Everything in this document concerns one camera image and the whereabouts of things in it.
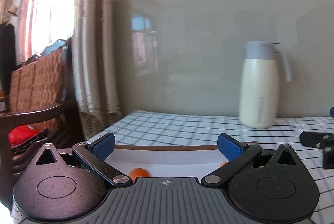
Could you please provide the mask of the orange tangerine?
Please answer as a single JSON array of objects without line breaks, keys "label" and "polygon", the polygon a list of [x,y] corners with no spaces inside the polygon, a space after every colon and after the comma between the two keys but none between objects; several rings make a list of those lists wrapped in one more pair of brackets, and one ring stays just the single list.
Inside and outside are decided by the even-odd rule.
[{"label": "orange tangerine", "polygon": [[132,180],[135,180],[136,178],[150,178],[151,176],[152,175],[148,170],[139,167],[132,169],[129,173],[129,177]]}]

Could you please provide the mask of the brown cardboard tray white inside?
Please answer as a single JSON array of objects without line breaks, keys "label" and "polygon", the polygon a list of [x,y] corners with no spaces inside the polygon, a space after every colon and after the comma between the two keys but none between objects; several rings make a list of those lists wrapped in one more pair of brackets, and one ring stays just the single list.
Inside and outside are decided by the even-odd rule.
[{"label": "brown cardboard tray white inside", "polygon": [[200,146],[134,146],[116,145],[105,162],[124,174],[136,168],[153,177],[197,177],[218,169],[228,160],[217,145]]}]

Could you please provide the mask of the black striped cushion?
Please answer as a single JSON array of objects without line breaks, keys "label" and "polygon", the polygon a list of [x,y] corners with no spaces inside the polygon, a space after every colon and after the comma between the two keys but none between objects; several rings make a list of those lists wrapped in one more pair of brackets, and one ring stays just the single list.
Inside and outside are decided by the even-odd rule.
[{"label": "black striped cushion", "polygon": [[16,145],[11,146],[11,152],[13,155],[20,155],[26,152],[33,144],[37,143],[38,141],[42,141],[43,139],[47,138],[49,134],[49,130],[43,130],[37,132],[30,138],[26,139],[24,142],[21,142]]}]

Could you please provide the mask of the cream thermos jug grey lid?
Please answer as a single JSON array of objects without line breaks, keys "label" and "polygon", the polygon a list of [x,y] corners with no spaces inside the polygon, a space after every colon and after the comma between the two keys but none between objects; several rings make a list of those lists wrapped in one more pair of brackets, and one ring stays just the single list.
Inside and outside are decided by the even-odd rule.
[{"label": "cream thermos jug grey lid", "polygon": [[241,123],[250,128],[270,128],[276,119],[280,87],[278,57],[284,66],[286,82],[292,82],[288,56],[276,44],[249,41],[244,46],[238,115]]}]

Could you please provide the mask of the checkered white tablecloth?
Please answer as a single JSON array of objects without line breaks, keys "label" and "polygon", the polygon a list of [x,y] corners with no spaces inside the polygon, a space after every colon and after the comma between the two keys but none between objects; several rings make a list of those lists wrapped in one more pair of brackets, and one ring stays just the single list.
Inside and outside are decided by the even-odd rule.
[{"label": "checkered white tablecloth", "polygon": [[333,134],[333,118],[278,118],[255,130],[232,116],[138,110],[86,143],[112,133],[115,146],[217,145],[225,133],[264,149],[289,144],[298,185],[204,186],[197,177],[151,176],[130,186],[37,186],[37,152],[14,187],[15,212],[22,223],[333,223],[333,169],[323,168],[322,150],[300,143],[303,131]]}]

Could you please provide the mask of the beige curtain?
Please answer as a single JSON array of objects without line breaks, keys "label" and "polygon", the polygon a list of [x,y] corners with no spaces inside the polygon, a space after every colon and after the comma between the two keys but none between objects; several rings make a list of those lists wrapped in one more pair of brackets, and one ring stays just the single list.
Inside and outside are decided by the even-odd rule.
[{"label": "beige curtain", "polygon": [[86,139],[121,118],[113,41],[113,0],[75,0],[72,61]]}]

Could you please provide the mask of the red cushion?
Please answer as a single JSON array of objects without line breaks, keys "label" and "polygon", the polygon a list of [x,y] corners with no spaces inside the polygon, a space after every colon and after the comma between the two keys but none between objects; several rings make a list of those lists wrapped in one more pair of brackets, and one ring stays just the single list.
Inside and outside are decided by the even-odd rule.
[{"label": "red cushion", "polygon": [[23,125],[14,128],[8,135],[8,141],[11,146],[16,146],[24,143],[34,135],[38,134],[40,131],[34,129],[31,125]]}]

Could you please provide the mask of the dark wooden woven-back bench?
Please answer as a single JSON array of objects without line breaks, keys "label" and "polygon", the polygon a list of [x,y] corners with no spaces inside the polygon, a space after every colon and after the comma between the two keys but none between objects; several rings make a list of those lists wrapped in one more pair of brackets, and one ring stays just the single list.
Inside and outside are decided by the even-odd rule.
[{"label": "dark wooden woven-back bench", "polygon": [[[11,208],[12,191],[34,155],[46,143],[68,148],[85,140],[75,99],[72,39],[60,39],[34,62],[11,74],[9,104],[1,113],[1,203]],[[48,137],[13,155],[7,135],[18,126],[48,129]]]}]

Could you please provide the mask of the black hanging jacket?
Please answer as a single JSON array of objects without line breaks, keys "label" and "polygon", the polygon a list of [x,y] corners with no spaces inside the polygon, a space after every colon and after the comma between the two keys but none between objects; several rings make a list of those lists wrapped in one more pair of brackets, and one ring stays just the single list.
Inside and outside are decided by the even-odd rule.
[{"label": "black hanging jacket", "polygon": [[15,68],[15,28],[5,21],[1,23],[1,84],[5,95],[10,92],[11,74]]}]

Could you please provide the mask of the straw hat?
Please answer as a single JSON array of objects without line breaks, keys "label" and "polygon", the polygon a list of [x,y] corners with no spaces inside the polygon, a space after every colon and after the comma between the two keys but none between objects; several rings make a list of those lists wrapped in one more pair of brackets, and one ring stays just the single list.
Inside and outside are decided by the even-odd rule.
[{"label": "straw hat", "polygon": [[13,15],[13,16],[17,16],[18,15],[18,7],[12,5],[8,10],[7,13]]}]

